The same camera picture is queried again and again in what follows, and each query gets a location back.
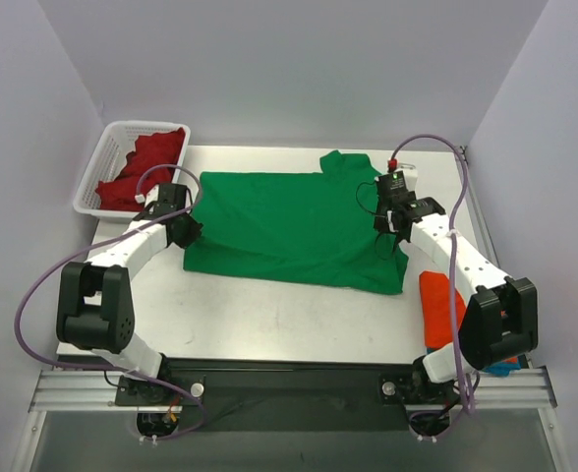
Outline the green t shirt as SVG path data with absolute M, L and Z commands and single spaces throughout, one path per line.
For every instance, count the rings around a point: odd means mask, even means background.
M 366 154 L 339 150 L 317 172 L 205 172 L 202 235 L 183 268 L 399 295 L 408 258 L 374 231 L 377 174 Z

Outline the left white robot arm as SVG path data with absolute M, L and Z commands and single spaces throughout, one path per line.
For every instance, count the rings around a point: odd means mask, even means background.
M 164 356 L 136 334 L 131 282 L 150 260 L 172 245 L 185 250 L 202 234 L 187 207 L 190 189 L 158 184 L 123 237 L 83 263 L 61 271 L 56 334 L 59 341 L 89 351 L 125 373 L 139 372 L 138 392 L 153 405 L 166 402 L 173 381 L 161 373 Z

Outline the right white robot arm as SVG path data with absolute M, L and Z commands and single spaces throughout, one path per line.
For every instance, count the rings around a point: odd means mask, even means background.
M 416 197 L 407 176 L 395 170 L 376 177 L 375 230 L 422 251 L 466 306 L 453 340 L 425 355 L 410 377 L 414 396 L 432 401 L 445 383 L 538 347 L 538 291 L 529 278 L 513 278 L 485 258 L 435 199 Z

